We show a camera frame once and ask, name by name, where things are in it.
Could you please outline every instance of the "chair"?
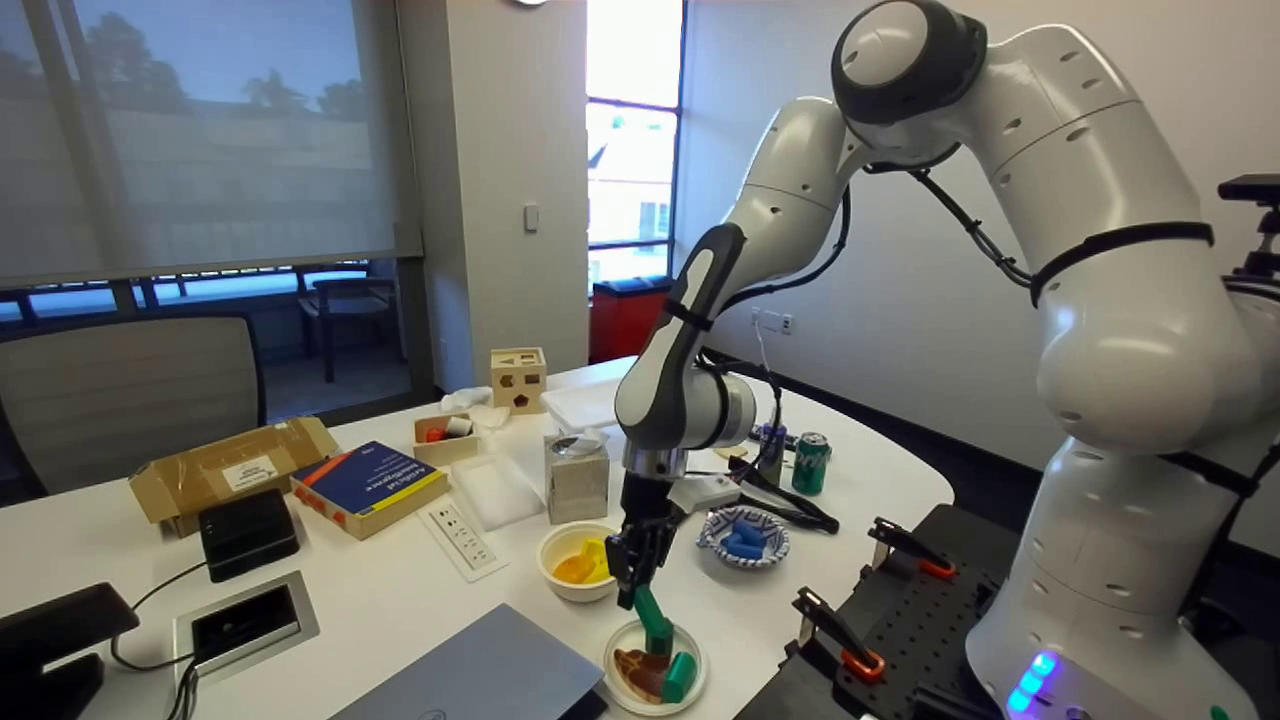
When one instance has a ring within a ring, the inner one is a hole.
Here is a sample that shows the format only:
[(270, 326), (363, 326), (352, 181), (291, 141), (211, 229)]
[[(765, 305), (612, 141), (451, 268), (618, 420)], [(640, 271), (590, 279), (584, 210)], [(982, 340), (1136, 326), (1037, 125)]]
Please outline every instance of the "chair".
[(314, 326), (322, 326), (323, 383), (333, 383), (333, 330), (363, 321), (379, 343), (389, 343), (389, 330), (398, 330), (398, 284), (376, 275), (304, 284), (301, 275), (301, 321), (309, 357), (316, 357)]
[(264, 424), (248, 317), (145, 317), (0, 343), (0, 424), (69, 494)]

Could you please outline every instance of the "book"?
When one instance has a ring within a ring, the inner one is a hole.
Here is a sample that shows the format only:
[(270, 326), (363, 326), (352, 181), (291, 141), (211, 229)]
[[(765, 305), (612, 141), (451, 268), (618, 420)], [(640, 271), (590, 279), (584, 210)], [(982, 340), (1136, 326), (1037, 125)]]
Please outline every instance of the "book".
[(301, 504), (363, 541), (449, 494), (449, 476), (417, 455), (367, 442), (309, 469), (291, 494)]

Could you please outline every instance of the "white table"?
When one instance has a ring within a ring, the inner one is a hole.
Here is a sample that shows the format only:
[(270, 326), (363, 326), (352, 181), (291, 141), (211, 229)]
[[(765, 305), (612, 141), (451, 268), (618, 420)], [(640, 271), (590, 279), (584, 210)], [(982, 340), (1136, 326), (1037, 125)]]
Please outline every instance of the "white table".
[[(619, 368), (624, 365), (563, 373), (552, 375), (552, 387), (603, 383), (618, 381)], [(756, 383), (756, 391), (760, 409), (774, 409), (767, 387)], [(710, 574), (698, 549), (701, 516), (679, 527), (654, 594), (677, 623), (698, 633), (712, 671), (705, 696), (686, 716), (732, 716), (767, 683), (783, 645), (800, 630), (791, 611), (795, 589), (808, 586), (840, 606), (873, 558), (873, 516), (894, 516), (912, 527), (928, 509), (951, 504), (949, 480), (881, 433), (791, 391), (783, 413), (791, 433), (830, 433), (833, 469), (820, 504), (840, 516), (846, 527), (840, 536), (791, 533), (788, 560), (760, 575)], [(339, 424), (333, 436), (339, 447), (386, 442), (408, 452), (417, 417), (426, 417), (426, 409)], [(542, 471), (542, 442), (552, 428), (552, 417), (521, 417), (484, 442), (511, 465)], [(694, 455), (694, 469), (719, 465), (712, 452)], [(209, 586), (209, 575), (195, 574), (153, 597), (140, 608), (140, 630), (124, 638), (124, 655), (163, 659), (174, 617), (190, 617), (290, 574), (304, 575), (322, 638), (264, 655), (253, 669), (229, 669), (205, 679), (195, 716), (333, 716), (496, 606), (511, 606), (598, 666), (603, 640), (630, 622), (612, 599), (584, 608), (552, 597), (532, 563), (532, 549), (547, 533), (546, 516), (489, 533), (494, 549), (508, 558), (508, 570), (468, 586), (420, 516), (374, 541), (352, 541), (314, 516), (314, 509), (291, 504), (291, 514), (304, 527), (304, 549), (291, 560), (229, 586)], [(157, 527), (145, 526), (127, 486), (98, 486), (18, 504), (0, 514), (0, 617), (98, 580), (114, 580), (124, 599), (137, 599), (195, 560), (200, 541), (163, 544)], [(131, 675), (107, 659), (107, 679), (90, 704), (90, 716), (163, 716), (168, 699), (168, 671)]]

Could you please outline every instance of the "can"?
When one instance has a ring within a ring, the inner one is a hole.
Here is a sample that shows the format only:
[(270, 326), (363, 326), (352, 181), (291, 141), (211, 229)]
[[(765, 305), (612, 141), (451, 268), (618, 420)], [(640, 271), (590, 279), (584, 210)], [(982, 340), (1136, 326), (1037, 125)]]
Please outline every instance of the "can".
[(833, 465), (833, 443), (825, 433), (803, 433), (795, 443), (791, 488), (800, 495), (820, 495)]

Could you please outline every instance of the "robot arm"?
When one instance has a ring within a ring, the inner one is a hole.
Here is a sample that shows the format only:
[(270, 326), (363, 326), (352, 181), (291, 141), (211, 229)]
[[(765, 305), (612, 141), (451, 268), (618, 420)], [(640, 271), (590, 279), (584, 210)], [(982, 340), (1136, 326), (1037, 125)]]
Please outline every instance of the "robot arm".
[(609, 541), (609, 563), (624, 608), (667, 558), (677, 533), (667, 488), (686, 471), (686, 452), (736, 443), (756, 420), (752, 387), (701, 365), (705, 334), (736, 293), (800, 271), (818, 257), (866, 159), (833, 100), (791, 100), (767, 125), (728, 222), (690, 251), (666, 321), (618, 391), (630, 516)]
[(1136, 93), (1074, 29), (989, 43), (938, 0), (857, 15), (837, 40), (833, 89), (837, 103), (795, 100), (776, 118), (618, 391), (619, 606), (631, 608), (667, 558), (686, 452), (752, 428), (748, 387), (701, 365), (718, 313), (818, 257), (857, 168), (933, 168), (965, 143), (1033, 264), (1037, 387), (1067, 433), (1028, 544), (969, 638), (971, 671), (1012, 716), (1050, 704), (1015, 696), (1037, 654), (1059, 654), (1055, 704), (1086, 716), (1256, 716), (1175, 622), (1233, 495), (1165, 455), (1239, 459), (1276, 436), (1280, 307), (1225, 293), (1195, 194)]

